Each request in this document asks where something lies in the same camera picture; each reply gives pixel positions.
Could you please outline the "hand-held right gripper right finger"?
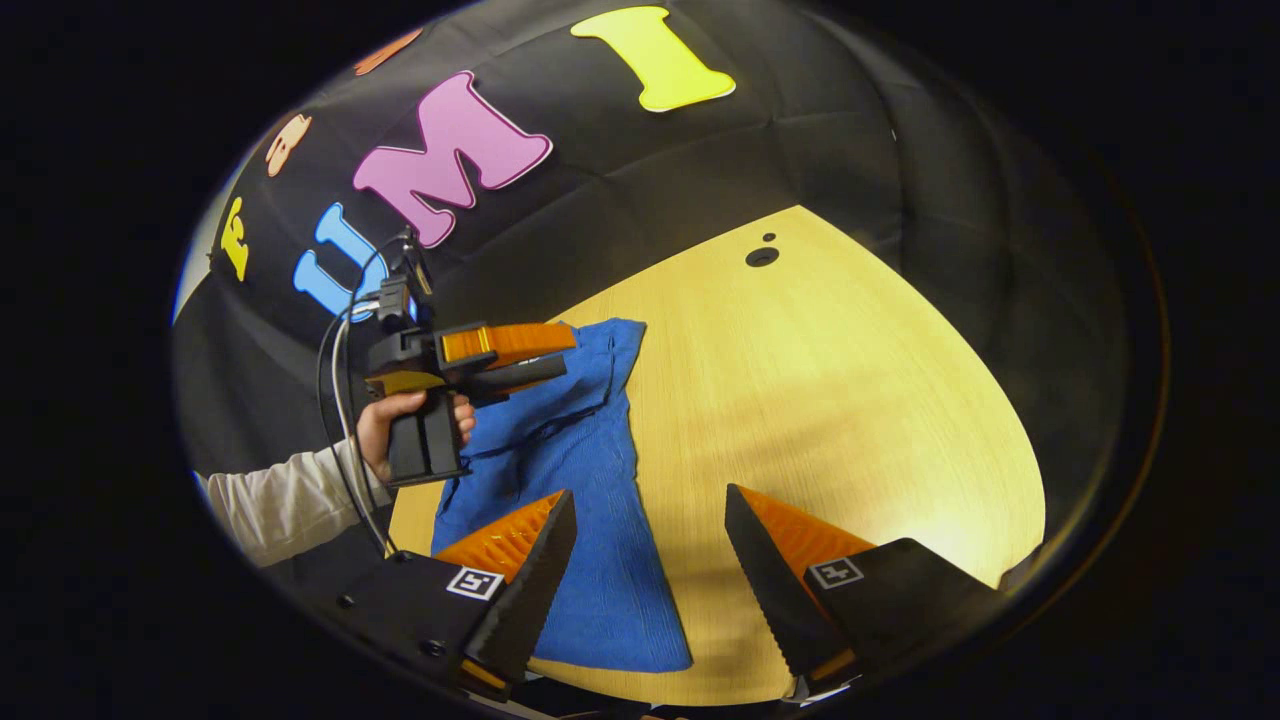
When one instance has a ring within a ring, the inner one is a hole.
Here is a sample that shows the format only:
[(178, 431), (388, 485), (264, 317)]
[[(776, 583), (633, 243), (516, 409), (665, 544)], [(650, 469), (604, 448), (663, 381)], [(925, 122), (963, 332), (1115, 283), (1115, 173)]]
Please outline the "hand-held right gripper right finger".
[(874, 544), (745, 486), (726, 489), (724, 529), (794, 676), (792, 702), (932, 660), (1002, 603), (916, 539)]

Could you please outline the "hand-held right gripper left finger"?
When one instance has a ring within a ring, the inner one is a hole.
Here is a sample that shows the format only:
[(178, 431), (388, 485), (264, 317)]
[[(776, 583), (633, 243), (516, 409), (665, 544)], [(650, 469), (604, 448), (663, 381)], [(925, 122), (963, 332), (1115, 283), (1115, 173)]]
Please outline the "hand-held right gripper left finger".
[(335, 619), (434, 685), (506, 701), (547, 624), (577, 538), (557, 491), (434, 555), (402, 550), (335, 596)]

